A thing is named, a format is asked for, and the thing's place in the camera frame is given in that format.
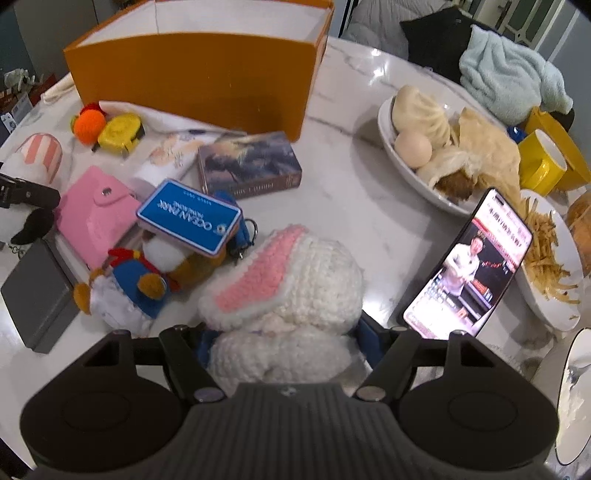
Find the shredded potato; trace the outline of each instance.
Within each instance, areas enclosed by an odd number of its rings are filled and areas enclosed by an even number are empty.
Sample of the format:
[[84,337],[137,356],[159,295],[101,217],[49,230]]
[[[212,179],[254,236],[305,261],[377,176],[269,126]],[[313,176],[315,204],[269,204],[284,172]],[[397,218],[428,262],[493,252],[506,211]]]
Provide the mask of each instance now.
[[577,288],[578,285],[563,284],[560,280],[569,277],[570,272],[557,263],[553,245],[558,246],[556,224],[552,214],[541,214],[535,211],[538,200],[534,200],[530,208],[530,199],[521,200],[520,214],[533,234],[532,243],[524,259],[525,273],[528,279],[548,300],[555,298],[565,303],[579,304],[580,300],[572,300],[566,290]]

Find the yellow mug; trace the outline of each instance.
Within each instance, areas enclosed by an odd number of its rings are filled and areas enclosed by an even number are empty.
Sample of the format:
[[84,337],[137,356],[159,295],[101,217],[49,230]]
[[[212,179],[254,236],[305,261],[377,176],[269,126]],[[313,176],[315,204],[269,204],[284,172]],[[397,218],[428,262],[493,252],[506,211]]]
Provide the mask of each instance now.
[[552,139],[542,130],[530,133],[519,144],[521,188],[548,195],[566,172],[566,160]]

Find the egg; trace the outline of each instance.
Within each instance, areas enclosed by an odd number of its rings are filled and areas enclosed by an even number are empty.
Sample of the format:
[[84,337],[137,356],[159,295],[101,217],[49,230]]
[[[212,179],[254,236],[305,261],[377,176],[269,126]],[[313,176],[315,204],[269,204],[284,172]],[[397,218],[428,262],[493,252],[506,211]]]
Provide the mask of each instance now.
[[403,130],[394,140],[394,150],[411,169],[424,166],[433,154],[431,141],[422,133]]

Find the door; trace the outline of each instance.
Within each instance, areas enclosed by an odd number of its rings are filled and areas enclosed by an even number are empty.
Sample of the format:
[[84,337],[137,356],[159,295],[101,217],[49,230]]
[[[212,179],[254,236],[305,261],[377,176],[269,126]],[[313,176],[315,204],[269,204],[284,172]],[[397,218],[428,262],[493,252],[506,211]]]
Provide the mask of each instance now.
[[564,0],[473,0],[469,13],[514,42],[536,49]]
[[564,0],[508,0],[498,31],[514,42],[536,48]]

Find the pink wallet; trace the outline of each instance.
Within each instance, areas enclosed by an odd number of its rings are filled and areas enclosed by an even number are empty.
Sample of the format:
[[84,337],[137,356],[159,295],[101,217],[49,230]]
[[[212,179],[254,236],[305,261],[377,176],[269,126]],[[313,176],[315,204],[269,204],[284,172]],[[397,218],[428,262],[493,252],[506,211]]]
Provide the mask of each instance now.
[[99,268],[135,224],[140,203],[119,180],[99,167],[88,170],[62,195],[57,229],[89,268]]

